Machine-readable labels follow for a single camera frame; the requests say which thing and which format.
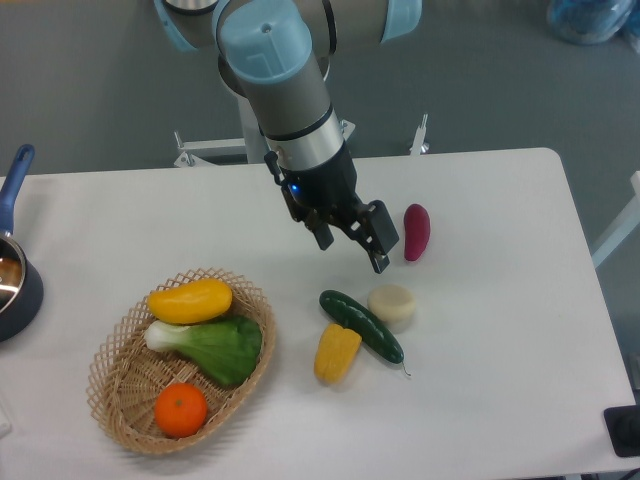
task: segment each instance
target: orange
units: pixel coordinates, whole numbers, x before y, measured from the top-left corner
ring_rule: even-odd
[[[158,395],[154,416],[160,430],[168,436],[189,437],[200,430],[204,423],[207,400],[195,385],[174,383]]]

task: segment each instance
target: wicker basket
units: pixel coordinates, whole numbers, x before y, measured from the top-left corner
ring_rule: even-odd
[[[157,290],[173,288],[200,278],[217,278],[233,291],[230,313],[255,320],[262,330],[262,349],[251,376],[233,388],[218,386],[200,373],[198,367],[176,353],[149,350],[144,341],[146,328],[155,321],[145,297],[129,310],[106,343],[100,346],[90,367],[89,405],[91,416],[114,441],[128,450],[165,454],[182,450],[212,434],[251,394],[264,373],[275,345],[275,322],[262,290],[242,276],[224,270],[189,271],[169,279]],[[174,439],[156,426],[153,408],[162,389],[171,383],[189,382],[204,393],[208,412],[200,431]]]

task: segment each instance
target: bok choy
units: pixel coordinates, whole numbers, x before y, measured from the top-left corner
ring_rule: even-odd
[[[156,352],[177,351],[222,386],[244,382],[255,370],[262,332],[242,315],[193,326],[153,322],[144,334],[147,347]]]

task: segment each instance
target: saucepan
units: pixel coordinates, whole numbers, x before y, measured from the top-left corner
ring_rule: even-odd
[[[34,155],[31,145],[18,149],[0,190],[0,342],[31,323],[44,296],[40,274],[12,238],[13,208]]]

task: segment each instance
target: yellow bell pepper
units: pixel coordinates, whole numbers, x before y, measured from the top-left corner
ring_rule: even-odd
[[[231,307],[233,292],[224,282],[202,278],[149,294],[151,313],[165,323],[188,325],[212,320]]]
[[[313,371],[325,383],[338,383],[345,376],[358,353],[362,337],[337,323],[330,324],[322,334]]]

